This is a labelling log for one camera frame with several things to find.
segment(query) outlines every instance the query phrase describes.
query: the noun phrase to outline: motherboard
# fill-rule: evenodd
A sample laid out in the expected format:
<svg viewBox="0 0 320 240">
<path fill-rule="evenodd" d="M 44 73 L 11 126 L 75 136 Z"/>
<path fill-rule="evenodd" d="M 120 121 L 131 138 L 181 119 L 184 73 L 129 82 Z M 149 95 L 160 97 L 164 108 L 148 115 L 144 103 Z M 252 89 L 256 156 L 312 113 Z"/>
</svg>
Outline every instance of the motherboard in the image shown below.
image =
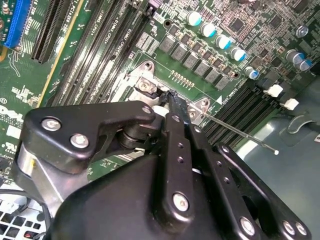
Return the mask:
<svg viewBox="0 0 320 240">
<path fill-rule="evenodd" d="M 319 42 L 320 0 L 1 0 L 2 174 L 29 110 L 153 107 L 168 90 L 192 104 L 189 117 L 212 145 L 236 148 L 242 138 L 197 109 L 247 133 L 290 114 L 315 79 Z M 104 159 L 89 176 L 125 162 Z"/>
</svg>

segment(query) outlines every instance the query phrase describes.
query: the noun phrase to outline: blue pcie slot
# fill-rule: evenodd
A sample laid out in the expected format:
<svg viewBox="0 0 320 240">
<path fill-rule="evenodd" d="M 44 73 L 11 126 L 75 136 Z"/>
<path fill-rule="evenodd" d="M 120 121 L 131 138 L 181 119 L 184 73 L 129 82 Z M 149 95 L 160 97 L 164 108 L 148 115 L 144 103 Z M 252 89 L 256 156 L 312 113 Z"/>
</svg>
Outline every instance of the blue pcie slot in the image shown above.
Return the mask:
<svg viewBox="0 0 320 240">
<path fill-rule="evenodd" d="M 6 38 L 4 46 L 7 48 L 14 48 L 18 46 L 20 38 L 24 31 L 25 23 L 28 17 L 29 9 L 32 0 L 17 0 L 11 19 L 9 33 Z"/>
</svg>

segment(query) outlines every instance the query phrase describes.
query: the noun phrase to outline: black cable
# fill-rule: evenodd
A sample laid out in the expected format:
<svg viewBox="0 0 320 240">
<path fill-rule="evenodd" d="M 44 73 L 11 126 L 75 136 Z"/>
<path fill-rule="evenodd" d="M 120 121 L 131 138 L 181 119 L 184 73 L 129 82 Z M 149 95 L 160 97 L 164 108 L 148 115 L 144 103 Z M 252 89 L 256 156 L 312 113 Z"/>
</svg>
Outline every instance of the black cable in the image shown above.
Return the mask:
<svg viewBox="0 0 320 240">
<path fill-rule="evenodd" d="M 26 191 L 22 191 L 22 190 L 0 189 L 0 195 L 1 194 L 18 195 L 18 196 L 26 197 L 31 200 L 35 200 L 29 193 L 27 193 Z M 51 220 L 52 220 L 48 206 L 43 202 L 38 202 L 37 200 L 35 200 L 35 201 L 42 207 L 42 212 L 44 214 L 45 227 L 46 227 L 46 230 L 48 230 L 51 225 Z M 45 232 L 39 233 L 38 235 L 34 236 L 33 239 L 38 239 L 44 235 L 45 235 Z"/>
</svg>

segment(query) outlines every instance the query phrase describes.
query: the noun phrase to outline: white connector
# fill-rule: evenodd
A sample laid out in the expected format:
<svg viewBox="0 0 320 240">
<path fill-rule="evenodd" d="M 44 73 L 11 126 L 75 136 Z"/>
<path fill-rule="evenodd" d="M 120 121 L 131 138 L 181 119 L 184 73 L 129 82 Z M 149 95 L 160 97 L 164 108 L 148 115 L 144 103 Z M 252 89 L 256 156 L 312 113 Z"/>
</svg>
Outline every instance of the white connector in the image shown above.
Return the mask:
<svg viewBox="0 0 320 240">
<path fill-rule="evenodd" d="M 264 90 L 263 92 L 267 95 L 270 95 L 271 97 L 277 98 L 283 90 L 284 89 L 280 85 L 275 84 L 269 87 L 268 90 Z"/>
<path fill-rule="evenodd" d="M 285 104 L 280 103 L 280 105 L 290 111 L 293 111 L 296 108 L 296 106 L 299 105 L 299 102 L 294 98 L 290 98 L 288 101 L 285 102 Z"/>
</svg>

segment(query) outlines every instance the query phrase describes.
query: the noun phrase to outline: blue-topped capacitor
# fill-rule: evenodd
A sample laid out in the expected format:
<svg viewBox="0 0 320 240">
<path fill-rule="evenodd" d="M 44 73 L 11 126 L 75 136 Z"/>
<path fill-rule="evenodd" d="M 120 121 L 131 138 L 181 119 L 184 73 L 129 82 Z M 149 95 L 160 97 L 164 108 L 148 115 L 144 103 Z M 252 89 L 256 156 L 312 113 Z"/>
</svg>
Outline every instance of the blue-topped capacitor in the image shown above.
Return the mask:
<svg viewBox="0 0 320 240">
<path fill-rule="evenodd" d="M 305 55 L 301 52 L 291 49 L 286 53 L 285 58 L 290 63 L 293 63 L 294 65 L 296 65 L 296 64 L 302 63 L 302 61 L 305 59 Z"/>
<path fill-rule="evenodd" d="M 201 23 L 201 14 L 197 11 L 190 11 L 185 19 L 190 26 L 198 26 Z"/>
<path fill-rule="evenodd" d="M 226 35 L 219 35 L 215 39 L 215 45 L 220 49 L 227 49 L 231 45 L 231 40 Z"/>
<path fill-rule="evenodd" d="M 244 73 L 248 78 L 252 80 L 255 80 L 259 77 L 258 71 L 256 71 L 252 66 L 246 67 Z"/>
<path fill-rule="evenodd" d="M 212 23 L 203 23 L 200 27 L 201 34 L 206 38 L 210 38 L 217 32 L 217 28 Z"/>
<path fill-rule="evenodd" d="M 243 61 L 246 58 L 246 55 L 246 52 L 238 46 L 235 46 L 230 51 L 231 58 L 236 61 Z"/>
<path fill-rule="evenodd" d="M 294 66 L 300 71 L 304 72 L 309 70 L 312 67 L 312 62 L 309 59 L 305 59 L 301 63 L 295 64 Z"/>
</svg>

